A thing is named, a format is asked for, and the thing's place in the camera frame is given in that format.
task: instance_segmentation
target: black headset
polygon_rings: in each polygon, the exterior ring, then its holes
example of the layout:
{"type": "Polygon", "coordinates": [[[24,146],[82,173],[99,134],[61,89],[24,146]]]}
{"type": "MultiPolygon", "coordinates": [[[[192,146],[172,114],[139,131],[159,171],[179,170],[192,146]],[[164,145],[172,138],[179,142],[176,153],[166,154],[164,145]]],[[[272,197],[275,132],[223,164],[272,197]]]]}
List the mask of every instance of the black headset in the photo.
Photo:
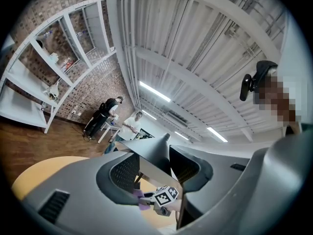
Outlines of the black headset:
{"type": "Polygon", "coordinates": [[[277,68],[277,64],[272,61],[259,61],[256,64],[256,73],[253,77],[250,74],[246,74],[241,83],[240,100],[245,101],[248,97],[248,93],[258,89],[260,81],[262,81],[270,68],[277,68]]]}

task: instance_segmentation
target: black slot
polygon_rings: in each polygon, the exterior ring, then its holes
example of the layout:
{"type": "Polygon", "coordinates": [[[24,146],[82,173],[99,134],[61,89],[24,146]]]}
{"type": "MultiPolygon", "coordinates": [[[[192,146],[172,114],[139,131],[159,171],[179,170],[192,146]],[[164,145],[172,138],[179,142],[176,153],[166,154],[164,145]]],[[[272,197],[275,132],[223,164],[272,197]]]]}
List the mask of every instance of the black slot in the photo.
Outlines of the black slot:
{"type": "Polygon", "coordinates": [[[52,224],[55,224],[68,198],[69,193],[56,190],[39,210],[38,214],[52,224]]]}
{"type": "Polygon", "coordinates": [[[242,164],[232,164],[230,167],[239,171],[244,171],[246,168],[246,166],[242,164]]]}

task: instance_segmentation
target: purple object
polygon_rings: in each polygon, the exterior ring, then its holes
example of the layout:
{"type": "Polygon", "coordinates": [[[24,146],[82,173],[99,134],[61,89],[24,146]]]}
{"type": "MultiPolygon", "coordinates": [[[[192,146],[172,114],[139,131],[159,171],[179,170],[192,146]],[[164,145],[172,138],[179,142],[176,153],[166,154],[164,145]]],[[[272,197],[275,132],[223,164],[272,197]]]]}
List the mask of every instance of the purple object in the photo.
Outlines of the purple object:
{"type": "MultiPolygon", "coordinates": [[[[138,189],[134,189],[133,190],[133,195],[135,195],[136,197],[140,198],[140,197],[144,197],[145,195],[143,194],[142,190],[138,190],[138,189]]],[[[145,211],[145,210],[148,210],[150,209],[151,207],[150,206],[146,206],[146,205],[143,205],[141,203],[139,203],[139,209],[141,211],[145,211]]]]}

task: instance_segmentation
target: white table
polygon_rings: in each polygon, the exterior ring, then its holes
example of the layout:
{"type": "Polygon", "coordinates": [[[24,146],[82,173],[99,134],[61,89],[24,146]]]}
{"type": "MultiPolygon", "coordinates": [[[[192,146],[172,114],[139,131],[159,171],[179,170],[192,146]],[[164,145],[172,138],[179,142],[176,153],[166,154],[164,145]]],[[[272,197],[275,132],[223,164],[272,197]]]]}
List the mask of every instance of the white table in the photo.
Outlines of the white table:
{"type": "Polygon", "coordinates": [[[109,130],[114,129],[116,130],[116,132],[114,133],[112,139],[115,139],[117,133],[121,130],[121,127],[119,125],[111,125],[111,121],[109,119],[107,119],[104,123],[104,125],[101,127],[100,131],[102,131],[105,127],[107,127],[106,131],[102,134],[101,138],[98,140],[98,143],[100,143],[102,141],[102,139],[105,137],[105,135],[109,132],[109,130]]]}

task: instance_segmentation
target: black pants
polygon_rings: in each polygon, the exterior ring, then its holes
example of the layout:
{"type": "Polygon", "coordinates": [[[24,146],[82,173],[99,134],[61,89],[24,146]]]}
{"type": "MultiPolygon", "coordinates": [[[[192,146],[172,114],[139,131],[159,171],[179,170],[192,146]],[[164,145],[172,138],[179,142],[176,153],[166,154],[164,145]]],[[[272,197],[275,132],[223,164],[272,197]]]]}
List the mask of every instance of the black pants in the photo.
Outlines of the black pants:
{"type": "Polygon", "coordinates": [[[90,131],[89,136],[93,137],[93,135],[101,128],[104,122],[107,120],[107,117],[99,115],[98,117],[93,118],[90,123],[85,127],[85,131],[90,131]]]}

